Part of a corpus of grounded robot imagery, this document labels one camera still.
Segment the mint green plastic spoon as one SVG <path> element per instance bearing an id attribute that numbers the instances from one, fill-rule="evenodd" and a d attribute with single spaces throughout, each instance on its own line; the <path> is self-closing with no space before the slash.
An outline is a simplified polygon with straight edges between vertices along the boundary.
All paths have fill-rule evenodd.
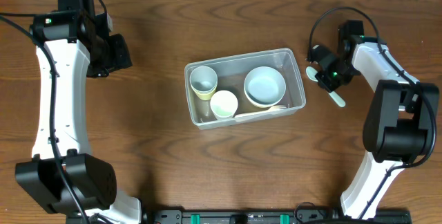
<path id="1" fill-rule="evenodd" d="M 306 68 L 305 72 L 311 81 L 318 82 L 318 79 L 316 78 L 318 71 L 315 68 L 308 66 Z M 339 96 L 336 92 L 333 91 L 333 92 L 329 93 L 329 96 L 333 101 L 335 101 L 335 103 L 339 107 L 343 108 L 346 106 L 346 102 L 344 101 L 344 99 L 341 96 Z"/>

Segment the pink plastic fork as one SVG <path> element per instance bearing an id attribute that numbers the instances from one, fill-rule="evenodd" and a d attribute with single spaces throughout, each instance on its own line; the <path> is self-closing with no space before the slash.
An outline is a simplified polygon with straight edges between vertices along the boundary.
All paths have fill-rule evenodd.
<path id="1" fill-rule="evenodd" d="M 264 111 L 256 111 L 256 112 L 250 112 L 250 113 L 237 114 L 235 116 L 235 118 L 248 117 L 248 116 L 252 116 L 252 115 L 258 115 L 261 113 L 269 113 L 269 112 L 273 112 L 273 111 L 279 111 L 279 110 L 283 110 L 283 109 L 286 109 L 286 106 L 275 105 L 275 106 L 271 106 L 270 108 L 268 108 L 267 110 L 264 110 Z"/>

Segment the grey plastic bowl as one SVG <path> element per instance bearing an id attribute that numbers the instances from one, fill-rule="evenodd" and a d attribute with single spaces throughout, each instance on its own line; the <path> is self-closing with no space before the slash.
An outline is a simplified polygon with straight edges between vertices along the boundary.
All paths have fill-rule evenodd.
<path id="1" fill-rule="evenodd" d="M 286 89 L 282 74 L 268 66 L 254 68 L 244 79 L 244 94 L 247 93 L 259 103 L 281 101 Z"/>

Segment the yellow plastic bowl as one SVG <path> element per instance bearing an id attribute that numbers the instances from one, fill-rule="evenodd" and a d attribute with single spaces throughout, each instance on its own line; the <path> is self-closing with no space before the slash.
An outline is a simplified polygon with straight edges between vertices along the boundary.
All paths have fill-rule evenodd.
<path id="1" fill-rule="evenodd" d="M 245 94 L 245 96 L 252 105 L 259 107 L 259 108 L 269 108 L 269 107 L 277 105 L 277 103 L 278 103 L 278 101 L 271 102 L 268 104 L 267 103 L 259 103 L 258 101 L 254 100 L 251 96 L 249 96 L 247 93 Z"/>

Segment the grey plastic cup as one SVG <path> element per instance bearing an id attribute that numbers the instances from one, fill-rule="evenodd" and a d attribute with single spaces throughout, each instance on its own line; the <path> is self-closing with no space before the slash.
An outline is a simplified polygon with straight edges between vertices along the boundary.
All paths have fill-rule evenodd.
<path id="1" fill-rule="evenodd" d="M 218 85 L 218 75 L 208 66 L 199 66 L 191 72 L 190 84 L 194 91 L 208 93 Z"/>

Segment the yellow plastic cup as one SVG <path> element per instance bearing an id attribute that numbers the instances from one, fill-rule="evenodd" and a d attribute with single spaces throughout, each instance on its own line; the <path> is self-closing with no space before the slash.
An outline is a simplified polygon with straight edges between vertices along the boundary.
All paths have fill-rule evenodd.
<path id="1" fill-rule="evenodd" d="M 196 94 L 196 96 L 199 99 L 201 99 L 203 101 L 207 101 L 207 100 L 210 100 L 213 97 L 213 95 L 216 92 L 217 86 L 214 86 L 213 88 L 211 88 L 208 91 L 200 91 L 200 90 L 197 90 L 194 87 L 192 87 L 192 89 L 193 89 L 193 92 Z"/>

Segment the clear plastic container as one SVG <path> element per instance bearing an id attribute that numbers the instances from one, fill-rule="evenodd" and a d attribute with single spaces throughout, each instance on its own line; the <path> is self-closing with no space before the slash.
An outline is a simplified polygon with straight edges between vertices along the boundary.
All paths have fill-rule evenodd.
<path id="1" fill-rule="evenodd" d="M 238 99 L 238 110 L 232 118 L 217 120 L 210 108 L 210 100 L 203 101 L 193 92 L 190 84 L 191 72 L 199 66 L 208 66 L 218 75 L 218 91 L 231 91 Z M 268 66 L 282 74 L 287 89 L 284 97 L 277 105 L 284 105 L 286 109 L 261 113 L 248 117 L 235 118 L 237 114 L 264 111 L 268 108 L 259 108 L 252 105 L 244 94 L 244 79 L 254 68 Z M 192 122 L 199 129 L 213 129 L 245 122 L 265 120 L 269 118 L 291 115 L 303 108 L 306 104 L 305 91 L 295 56 L 288 48 L 260 51 L 209 59 L 187 64 L 184 69 L 186 83 L 186 97 Z"/>

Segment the cream white plastic cup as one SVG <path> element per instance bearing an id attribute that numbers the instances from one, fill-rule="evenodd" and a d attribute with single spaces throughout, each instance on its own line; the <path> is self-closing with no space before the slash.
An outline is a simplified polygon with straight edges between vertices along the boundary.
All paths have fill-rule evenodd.
<path id="1" fill-rule="evenodd" d="M 238 110 L 238 99 L 231 91 L 218 91 L 210 100 L 210 108 L 217 120 L 229 119 Z"/>

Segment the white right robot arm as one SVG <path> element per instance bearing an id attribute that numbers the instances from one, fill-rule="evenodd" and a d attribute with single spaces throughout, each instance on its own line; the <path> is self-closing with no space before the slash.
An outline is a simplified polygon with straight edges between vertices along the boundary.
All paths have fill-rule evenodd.
<path id="1" fill-rule="evenodd" d="M 329 93 L 356 75 L 363 76 L 374 92 L 363 126 L 365 155 L 340 197 L 345 216 L 374 218 L 393 180 L 424 163 L 434 150 L 439 88 L 407 73 L 378 35 L 365 35 L 360 20 L 339 26 L 337 53 L 310 44 L 307 60 L 320 66 L 315 78 Z"/>

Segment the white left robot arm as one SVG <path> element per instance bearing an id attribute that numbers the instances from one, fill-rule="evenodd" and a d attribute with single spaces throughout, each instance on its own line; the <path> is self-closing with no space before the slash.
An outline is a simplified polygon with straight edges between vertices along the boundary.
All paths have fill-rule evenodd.
<path id="1" fill-rule="evenodd" d="M 17 183 L 47 213 L 68 223 L 141 223 L 142 204 L 117 188 L 113 167 L 93 156 L 86 129 L 86 80 L 132 64 L 98 0 L 58 0 L 35 15 L 29 34 L 41 77 L 39 126 L 31 159 L 15 167 Z"/>

